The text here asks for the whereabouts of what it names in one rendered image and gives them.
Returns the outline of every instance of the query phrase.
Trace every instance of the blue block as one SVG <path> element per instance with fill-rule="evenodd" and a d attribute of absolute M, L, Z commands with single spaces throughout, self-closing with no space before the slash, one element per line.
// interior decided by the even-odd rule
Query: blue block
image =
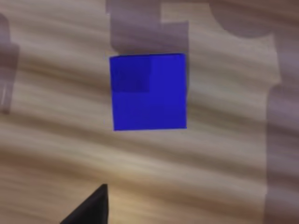
<path fill-rule="evenodd" d="M 110 58 L 114 130 L 186 128 L 184 54 Z"/>

